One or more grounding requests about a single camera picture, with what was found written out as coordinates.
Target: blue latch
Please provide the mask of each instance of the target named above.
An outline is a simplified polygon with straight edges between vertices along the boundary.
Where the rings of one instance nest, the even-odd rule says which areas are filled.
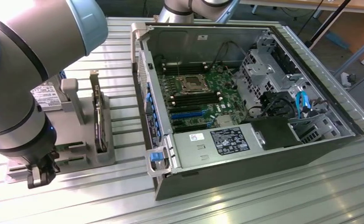
[[[147,95],[145,95],[145,101],[148,102],[149,101],[149,98],[151,98],[151,93],[148,92]]]
[[[163,153],[151,153],[151,161],[152,162],[161,161],[163,159],[164,159]]]
[[[298,112],[298,119],[301,118],[300,99],[302,99],[302,108],[306,107],[308,109],[310,109],[309,97],[308,97],[305,91],[300,91],[296,94],[296,107],[297,107],[297,112]]]

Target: metal bracket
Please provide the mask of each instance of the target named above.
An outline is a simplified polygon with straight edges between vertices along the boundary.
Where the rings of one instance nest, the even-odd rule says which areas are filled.
[[[85,123],[84,121],[84,112],[81,108],[81,103],[80,99],[76,95],[77,92],[77,80],[75,78],[65,78],[61,80],[61,86],[60,86],[61,91],[67,94],[73,111],[76,112],[76,117],[80,125]]]
[[[131,62],[136,62],[136,45],[135,41],[148,32],[144,22],[135,22],[131,25]]]
[[[152,153],[164,153],[164,147],[157,147],[153,149],[148,149],[145,151],[144,157],[145,157],[145,166],[147,166],[147,173],[151,177],[159,177],[163,174],[171,173],[171,166],[168,166],[167,169],[153,170],[152,168],[152,162],[151,162],[151,154]]]

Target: cable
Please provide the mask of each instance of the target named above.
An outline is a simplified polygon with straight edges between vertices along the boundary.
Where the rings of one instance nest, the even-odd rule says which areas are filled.
[[[300,10],[298,8],[296,8],[294,10],[292,10],[290,8],[286,8],[286,7],[282,7],[282,8],[285,8],[288,11],[292,11],[292,12],[296,12]]]
[[[292,103],[290,103],[286,99],[284,99],[284,98],[276,98],[276,99],[268,104],[268,106],[265,107],[265,109],[264,109],[264,111],[262,111],[262,113],[261,113],[261,116],[265,115],[266,111],[269,110],[269,108],[272,107],[272,105],[274,104],[274,102],[276,102],[277,100],[285,101],[285,102],[288,103],[288,106],[289,106],[289,108],[292,109],[292,112],[293,112],[293,114],[294,114],[294,116],[296,116],[294,107],[293,107]]]
[[[293,17],[293,18],[305,17],[305,16],[308,16],[312,12],[314,12],[314,11],[310,11],[309,13],[306,13],[306,14],[304,14],[304,15],[290,15],[290,14],[288,14],[286,11],[284,11],[282,8],[281,8],[281,11],[282,11],[289,17]]]
[[[145,13],[145,12],[148,13],[148,10],[147,10],[147,6],[145,6],[145,3],[147,3],[147,0],[144,0],[144,10],[143,10],[143,17],[144,17],[144,13]]]
[[[211,65],[209,65],[209,68],[212,68],[213,64],[215,64],[216,61],[217,61],[217,58],[219,58],[219,56],[220,56],[220,51],[221,51],[221,49],[224,48],[225,45],[227,45],[227,47],[228,47],[228,44],[229,44],[229,43],[232,43],[232,44],[238,48],[238,50],[241,51],[241,53],[244,54],[244,56],[246,55],[246,53],[245,53],[242,47],[241,47],[238,44],[236,44],[234,41],[227,41],[227,42],[221,43],[221,45],[220,45],[217,54],[216,54],[215,59],[213,59]]]
[[[306,22],[304,23],[304,25],[302,25],[300,31],[297,32],[297,36],[298,36],[300,33],[302,32],[302,29],[305,28],[306,24],[309,23],[309,20],[310,20],[310,18],[313,17],[316,11],[318,10],[318,7],[320,7],[321,3],[324,3],[324,0],[320,1],[318,5],[317,5],[317,7],[316,7],[316,10],[313,10],[312,15],[309,16],[309,18],[308,18]]]

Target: black pcie slot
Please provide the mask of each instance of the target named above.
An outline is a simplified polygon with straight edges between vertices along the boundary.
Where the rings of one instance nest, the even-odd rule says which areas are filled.
[[[201,108],[199,106],[187,106],[187,107],[177,107],[171,108],[169,113],[181,113],[181,112],[199,112]]]
[[[203,105],[203,104],[215,104],[219,102],[219,99],[213,99],[213,100],[207,100],[207,101],[197,101],[197,102],[193,102],[193,101],[183,101],[180,103],[176,103],[175,104],[175,107],[180,107],[180,106],[192,106],[192,105]]]
[[[167,65],[165,68],[167,69],[172,69],[172,68],[203,68],[201,64],[184,64],[184,65]]]
[[[183,121],[181,120],[176,120],[176,121],[172,122],[172,125],[173,126],[183,125]]]
[[[211,100],[217,98],[216,96],[203,96],[203,97],[189,97],[189,98],[177,98],[177,99],[169,99],[168,101],[175,101],[175,102],[183,102],[187,100]]]
[[[176,127],[175,128],[175,132],[180,133],[180,132],[191,132],[191,131],[196,131],[196,130],[201,130],[207,128],[207,124],[203,125],[192,125],[192,126],[187,126],[187,127]]]
[[[204,92],[204,93],[196,93],[191,95],[177,95],[177,96],[173,96],[173,98],[181,99],[181,98],[193,98],[193,97],[204,97],[204,96],[216,96],[216,92]]]
[[[192,98],[192,99],[171,99],[169,102],[175,102],[176,104],[201,102],[201,101],[213,101],[219,100],[216,97],[205,97],[205,98]]]
[[[164,75],[165,76],[177,76],[177,75],[196,75],[196,74],[204,74],[204,70],[189,70],[189,71],[165,71]]]
[[[165,68],[167,71],[191,71],[191,70],[201,70],[204,71],[204,68],[197,68],[197,67],[191,67],[191,68],[177,68],[177,67],[172,67],[172,68]]]

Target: wooden table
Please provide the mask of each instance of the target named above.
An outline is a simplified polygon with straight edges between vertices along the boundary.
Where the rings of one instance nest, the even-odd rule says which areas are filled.
[[[320,1],[321,0],[241,0],[240,3],[256,5],[256,7],[273,6],[316,9]],[[322,10],[334,11],[342,2],[344,0],[324,0],[313,17],[317,18]],[[334,19],[326,30],[330,29],[342,38],[349,44],[350,51],[354,53],[364,45],[364,0],[352,0],[342,12],[345,13],[342,13],[340,18]],[[324,22],[330,14],[330,12],[325,12],[318,18],[320,21]]]
[[[241,0],[240,3],[258,6],[316,9],[320,1],[321,0]],[[318,9],[334,11],[342,2],[344,0],[324,0]],[[352,0],[344,11],[364,13],[364,0]]]

